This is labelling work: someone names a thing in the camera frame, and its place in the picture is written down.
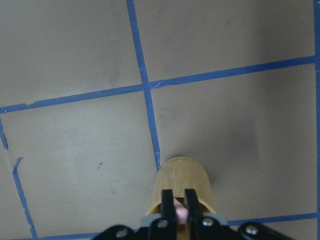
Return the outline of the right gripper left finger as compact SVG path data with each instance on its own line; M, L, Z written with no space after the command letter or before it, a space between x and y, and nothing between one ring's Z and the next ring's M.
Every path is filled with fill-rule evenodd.
M176 240L177 216L171 189L161 191L160 210L160 216L155 218L149 225L147 239Z

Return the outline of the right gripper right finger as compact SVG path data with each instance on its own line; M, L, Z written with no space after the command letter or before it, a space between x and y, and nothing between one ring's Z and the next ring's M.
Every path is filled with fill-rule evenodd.
M187 235L189 240L217 240L220 223L211 212L203 212L194 189L184 190L184 204L188 210Z

